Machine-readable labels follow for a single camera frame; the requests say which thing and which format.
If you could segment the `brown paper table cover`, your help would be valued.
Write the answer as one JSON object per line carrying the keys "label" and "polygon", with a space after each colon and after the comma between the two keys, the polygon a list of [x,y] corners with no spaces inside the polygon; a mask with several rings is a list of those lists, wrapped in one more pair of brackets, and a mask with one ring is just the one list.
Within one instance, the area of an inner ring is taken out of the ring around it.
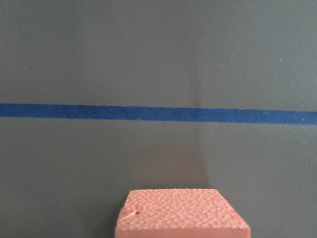
{"label": "brown paper table cover", "polygon": [[[314,0],[3,0],[4,104],[317,109]],[[111,238],[129,191],[215,188],[317,235],[315,125],[0,119],[0,235]]]}

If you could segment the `orange foam cube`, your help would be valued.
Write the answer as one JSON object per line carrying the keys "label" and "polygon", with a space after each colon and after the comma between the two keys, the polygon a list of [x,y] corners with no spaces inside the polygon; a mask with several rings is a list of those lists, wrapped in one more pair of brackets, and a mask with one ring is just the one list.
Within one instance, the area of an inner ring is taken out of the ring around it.
{"label": "orange foam cube", "polygon": [[249,238],[251,228],[216,189],[136,189],[119,212],[116,238]]}

